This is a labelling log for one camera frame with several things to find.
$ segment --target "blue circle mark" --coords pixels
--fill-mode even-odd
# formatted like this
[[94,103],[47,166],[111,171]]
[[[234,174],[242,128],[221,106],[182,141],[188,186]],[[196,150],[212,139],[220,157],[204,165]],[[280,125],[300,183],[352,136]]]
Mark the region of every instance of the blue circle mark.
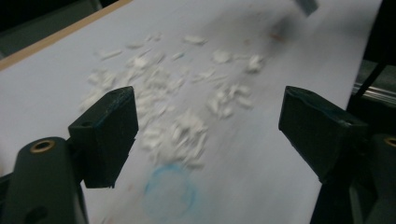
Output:
[[196,190],[178,165],[166,165],[152,174],[145,188],[146,212],[161,222],[185,216],[192,208]]

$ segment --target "machine part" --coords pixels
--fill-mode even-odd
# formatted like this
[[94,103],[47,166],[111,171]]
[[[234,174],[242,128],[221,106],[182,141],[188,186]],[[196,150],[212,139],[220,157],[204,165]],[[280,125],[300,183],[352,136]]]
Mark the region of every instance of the machine part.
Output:
[[350,160],[361,148],[368,125],[312,91],[288,86],[279,130],[326,183],[337,163]]
[[311,15],[318,9],[318,3],[316,0],[295,0],[295,2],[305,16]]
[[355,224],[396,223],[396,138],[374,135],[364,169],[349,188]]
[[80,182],[114,187],[138,131],[134,89],[111,91],[69,126],[70,138],[25,146],[0,177],[2,223],[88,223]]
[[85,155],[85,186],[114,187],[138,131],[134,89],[109,92],[68,129],[72,148]]
[[[52,142],[40,153],[32,148]],[[7,190],[2,223],[88,223],[79,183],[74,177],[66,141],[49,137],[18,154]]]
[[396,223],[396,138],[312,91],[287,87],[281,130],[323,183],[311,224]]

